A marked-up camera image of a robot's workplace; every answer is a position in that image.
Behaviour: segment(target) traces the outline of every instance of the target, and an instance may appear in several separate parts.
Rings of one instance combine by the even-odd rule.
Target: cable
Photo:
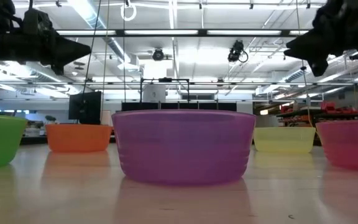
[[[246,59],[245,61],[242,61],[242,60],[240,60],[240,58],[239,58],[239,62],[241,62],[241,63],[246,63],[246,62],[248,62],[248,59],[249,59],[248,53],[245,52],[245,50],[242,50],[242,54],[241,54],[241,55],[244,55],[244,54],[247,56],[247,59]]]
[[[297,22],[298,22],[298,32],[299,32],[299,36],[301,35],[301,22],[299,19],[299,6],[298,6],[298,0],[296,0],[296,18],[297,18]],[[311,117],[310,117],[310,106],[309,106],[309,102],[310,102],[310,97],[309,97],[309,91],[308,91],[308,85],[306,82],[306,67],[305,67],[305,61],[302,60],[302,67],[301,70],[303,71],[303,80],[305,81],[305,87],[306,87],[306,106],[307,106],[307,110],[308,110],[308,119],[309,119],[309,123],[310,126],[312,128],[314,128]]]
[[[124,8],[124,17],[126,16],[126,8]],[[122,20],[123,22],[123,28],[124,28],[124,30],[125,30],[125,19],[124,20]],[[125,75],[126,75],[126,68],[125,68],[125,37],[123,37],[122,38],[122,44],[123,44],[123,46],[122,46],[122,51],[124,52],[123,53],[123,55],[124,55],[124,61],[123,61],[123,63],[124,63],[124,102],[126,103],[127,102],[127,83],[126,83],[126,77],[125,77]]]
[[[106,27],[106,38],[109,37],[109,22],[110,22],[110,0],[108,0],[108,9],[107,9],[107,27]],[[102,88],[102,106],[100,110],[100,117],[103,114],[103,106],[104,106],[104,82],[106,81],[106,65],[107,65],[107,42],[104,46],[104,68],[103,68],[103,88]]]
[[[33,6],[33,0],[29,0],[29,10],[32,9]]]
[[[82,90],[82,97],[81,97],[81,102],[82,102],[82,103],[84,102],[84,98],[85,98],[86,83],[88,82],[88,75],[89,75],[89,71],[90,71],[90,64],[91,64],[91,57],[92,57],[93,45],[94,45],[96,30],[98,29],[98,22],[99,22],[99,15],[100,15],[101,3],[102,3],[102,0],[99,0],[98,14],[96,15],[96,23],[95,23],[95,25],[94,25],[94,30],[93,30],[93,37],[92,37],[92,44],[91,44],[91,53],[90,53],[90,55],[89,55],[88,65],[86,66],[84,89]]]

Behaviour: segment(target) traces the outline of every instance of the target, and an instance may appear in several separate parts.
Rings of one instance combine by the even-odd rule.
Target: orange bowl
[[[53,152],[98,152],[107,149],[112,127],[90,124],[48,124],[48,145]]]

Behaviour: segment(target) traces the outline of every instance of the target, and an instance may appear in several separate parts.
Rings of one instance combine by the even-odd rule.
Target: monitor
[[[100,124],[102,93],[80,93],[70,95],[68,119],[77,119],[81,124]]]

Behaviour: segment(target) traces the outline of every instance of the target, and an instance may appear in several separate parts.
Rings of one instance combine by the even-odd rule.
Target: pink bowl
[[[316,126],[330,163],[358,170],[358,121],[323,122]]]
[[[210,184],[240,179],[255,116],[230,111],[150,110],[113,115],[121,168],[138,181]]]

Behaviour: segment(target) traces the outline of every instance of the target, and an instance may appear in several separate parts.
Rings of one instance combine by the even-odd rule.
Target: bowl rim
[[[219,110],[196,110],[196,109],[162,109],[162,110],[136,110],[136,111],[122,111],[112,115],[116,116],[127,116],[137,114],[185,114],[185,113],[199,113],[199,114],[221,114],[221,115],[232,115],[232,116],[245,116],[248,118],[256,118],[256,115],[249,113],[241,113],[236,111],[219,111]]]
[[[112,126],[108,126],[108,125],[105,125],[105,124],[46,124],[45,127],[56,127],[56,126],[59,126],[59,127],[62,127],[62,126],[65,126],[65,127],[68,127],[68,126],[74,126],[74,127],[78,127],[78,126],[81,126],[81,127],[97,127],[97,126],[100,126],[100,127],[103,127],[103,128],[106,128],[106,127],[109,127],[109,128],[112,128]]]
[[[332,124],[358,124],[358,120],[349,120],[349,121],[324,121],[316,123],[316,126],[322,125],[332,125]]]
[[[316,130],[315,127],[261,127],[261,128],[255,127],[255,129],[264,129],[264,130],[268,130],[268,129],[280,129],[280,130],[283,130],[283,129],[314,129],[314,130]]]
[[[18,121],[27,121],[24,118],[18,118],[13,116],[6,116],[6,115],[0,115],[0,119],[11,119],[11,120],[18,120]]]

